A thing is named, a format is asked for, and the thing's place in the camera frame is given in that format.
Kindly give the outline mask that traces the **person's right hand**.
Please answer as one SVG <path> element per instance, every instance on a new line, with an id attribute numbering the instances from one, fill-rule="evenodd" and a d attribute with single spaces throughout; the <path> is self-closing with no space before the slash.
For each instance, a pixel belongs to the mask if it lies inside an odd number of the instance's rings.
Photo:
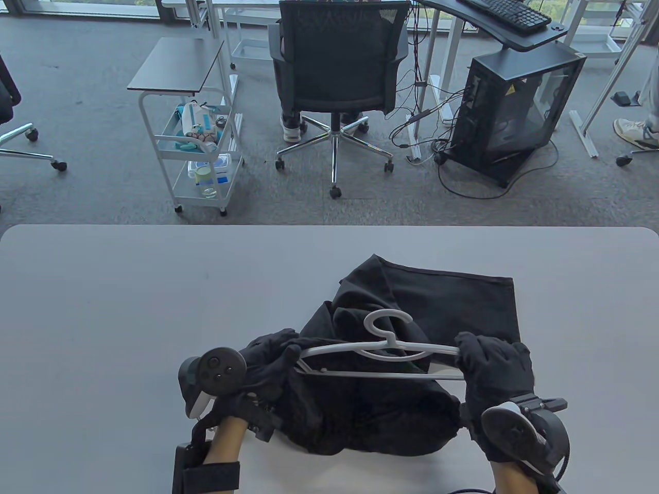
<path id="1" fill-rule="evenodd" d="M 471 332 L 460 332 L 455 337 L 455 344 L 459 349 L 456 363 L 466 383 L 464 405 L 472 440 L 488 461 L 512 463 L 513 458 L 487 438 L 481 416 L 495 405 L 534 393 L 530 351 L 523 343 L 508 343 Z"/>

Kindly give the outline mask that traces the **person's left hand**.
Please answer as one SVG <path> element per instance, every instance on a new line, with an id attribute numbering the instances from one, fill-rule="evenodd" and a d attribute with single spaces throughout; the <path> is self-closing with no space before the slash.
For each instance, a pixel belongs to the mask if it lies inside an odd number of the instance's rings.
<path id="1" fill-rule="evenodd" d="M 242 349 L 240 354 L 247 365 L 244 381 L 234 393 L 217 398 L 212 412 L 219 419 L 246 421 L 258 440 L 270 442 L 274 432 L 282 428 L 276 407 L 303 350 L 298 338 L 298 332 L 287 328 L 258 337 Z"/>

